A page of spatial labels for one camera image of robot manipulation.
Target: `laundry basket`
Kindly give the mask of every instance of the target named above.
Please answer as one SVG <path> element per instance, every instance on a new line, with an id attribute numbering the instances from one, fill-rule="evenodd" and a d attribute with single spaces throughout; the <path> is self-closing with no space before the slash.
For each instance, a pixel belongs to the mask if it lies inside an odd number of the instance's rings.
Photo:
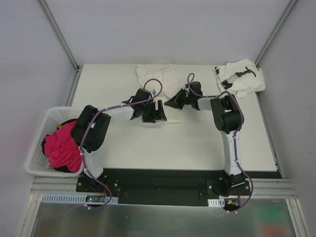
<path id="1" fill-rule="evenodd" d="M 55 176 L 55 177 L 74 177 L 79 175 L 83 170 L 83 164 L 77 173 L 64 173 L 54 170 L 50 167 L 48 157 L 42 152 L 41 143 L 46 135 L 53 134 L 57 130 L 57 124 L 61 124 L 70 119 L 77 119 L 81 114 L 82 109 L 72 107 L 53 107 L 49 109 L 44 117 L 39 128 L 39 132 L 32 144 L 25 169 L 31 174 L 40 176 Z"/>

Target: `white cloth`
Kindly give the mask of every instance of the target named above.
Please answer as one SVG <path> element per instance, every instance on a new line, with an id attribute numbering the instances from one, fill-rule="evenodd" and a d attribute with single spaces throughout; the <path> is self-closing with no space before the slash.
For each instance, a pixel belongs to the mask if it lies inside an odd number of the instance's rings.
<path id="1" fill-rule="evenodd" d="M 252 70 L 256 74 L 256 77 L 253 73 L 245 74 L 240 78 L 236 77 L 232 87 L 227 90 L 240 98 L 243 98 L 245 95 L 251 92 L 265 90 L 266 85 L 262 70 L 258 69 L 249 59 L 243 59 L 235 63 L 228 63 L 224 66 L 218 66 L 216 69 L 214 69 L 219 90 L 221 92 L 225 91 L 226 89 L 222 86 L 222 82 L 228 80 L 232 76 L 234 78 L 236 72 L 246 71 L 246 67 L 249 70 Z"/>
<path id="2" fill-rule="evenodd" d="M 146 81 L 151 78 L 158 79 L 161 82 L 162 92 L 160 96 L 155 99 L 156 106 L 157 100 L 162 100 L 162 103 L 164 103 L 171 99 L 176 93 L 178 93 L 181 88 L 178 80 L 177 65 L 139 64 L 136 68 L 136 74 L 140 87 L 144 87 Z M 146 85 L 146 89 L 155 90 L 156 93 L 158 93 L 160 91 L 160 85 L 156 81 L 151 81 Z M 156 123 L 166 124 L 182 122 L 181 110 L 177 110 L 165 105 L 163 105 L 163 110 L 167 117 L 167 121 L 156 121 Z"/>

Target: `metal frame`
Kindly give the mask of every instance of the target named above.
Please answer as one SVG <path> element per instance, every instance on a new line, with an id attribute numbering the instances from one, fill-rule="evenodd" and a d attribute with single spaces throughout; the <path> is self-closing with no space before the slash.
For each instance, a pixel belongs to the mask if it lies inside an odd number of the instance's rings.
<path id="1" fill-rule="evenodd" d="M 49 9 L 47 2 L 45 0 L 37 0 L 37 1 L 39 5 L 41 6 L 43 13 L 45 14 L 57 40 L 59 41 L 61 47 L 63 48 L 65 54 L 67 55 L 67 58 L 69 59 L 70 63 L 72 64 L 73 68 L 76 71 L 71 89 L 69 91 L 69 94 L 66 100 L 66 105 L 71 106 L 74 96 L 75 96 L 79 78 L 82 72 L 82 67 L 80 67 L 77 64 L 51 10 Z M 271 34 L 269 35 L 267 41 L 265 42 L 263 48 L 261 49 L 255 61 L 256 66 L 260 65 L 260 62 L 262 61 L 262 59 L 268 52 L 269 48 L 272 46 L 275 38 L 279 34 L 282 26 L 288 19 L 288 16 L 292 12 L 292 10 L 294 9 L 298 1 L 299 0 L 289 1 L 284 12 L 282 13 L 281 17 L 279 18 L 278 22 L 273 28 Z M 275 161 L 277 165 L 278 161 L 277 161 L 276 153 L 274 150 L 273 143 L 271 141 L 269 128 L 265 120 L 265 114 L 264 114 L 264 110 L 263 110 L 259 95 L 257 95 L 257 99 L 258 99 L 262 117 L 265 123 L 266 131 L 269 138 L 269 143 L 274 153 Z M 77 177 L 75 178 L 36 177 L 31 189 L 31 193 L 30 193 L 23 217 L 22 217 L 21 225 L 19 226 L 18 231 L 17 231 L 17 236 L 30 236 L 33 225 L 35 223 L 36 214 L 37 214 L 39 204 L 41 202 L 43 194 L 66 194 L 66 195 L 69 194 L 69 195 L 75 195 L 75 196 L 82 195 L 83 193 L 76 192 L 77 181 L 78 181 Z M 286 199 L 296 235 L 298 237 L 304 237 L 304 236 L 309 235 L 306 229 L 305 220 L 301 212 L 299 200 L 297 199 L 298 195 L 296 193 L 296 189 L 294 187 L 294 183 L 292 180 L 253 179 L 253 182 L 254 182 L 253 198 L 255 199 L 257 198 Z"/>

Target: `white wall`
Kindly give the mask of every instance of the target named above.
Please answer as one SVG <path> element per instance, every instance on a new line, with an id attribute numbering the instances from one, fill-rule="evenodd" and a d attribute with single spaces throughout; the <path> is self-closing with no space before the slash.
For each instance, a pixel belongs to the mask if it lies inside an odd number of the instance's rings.
<path id="1" fill-rule="evenodd" d="M 311 236 L 316 236 L 316 1 L 298 3 L 264 58 L 260 94 L 277 158 L 296 181 Z"/>
<path id="2" fill-rule="evenodd" d="M 47 0 L 79 64 L 256 60 L 289 0 Z"/>
<path id="3" fill-rule="evenodd" d="M 0 236 L 14 236 L 34 177 L 24 163 L 48 108 L 63 105 L 74 70 L 36 0 L 0 7 Z"/>

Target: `red cloth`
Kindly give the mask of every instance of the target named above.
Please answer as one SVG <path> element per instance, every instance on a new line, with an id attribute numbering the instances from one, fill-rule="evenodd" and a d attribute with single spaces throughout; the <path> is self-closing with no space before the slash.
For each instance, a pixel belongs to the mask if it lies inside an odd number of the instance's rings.
<path id="1" fill-rule="evenodd" d="M 51 167 L 58 168 L 66 165 L 73 173 L 80 170 L 82 156 L 74 139 L 70 136 L 75 123 L 76 121 L 67 123 L 54 134 L 45 137 L 44 152 L 49 157 Z"/>

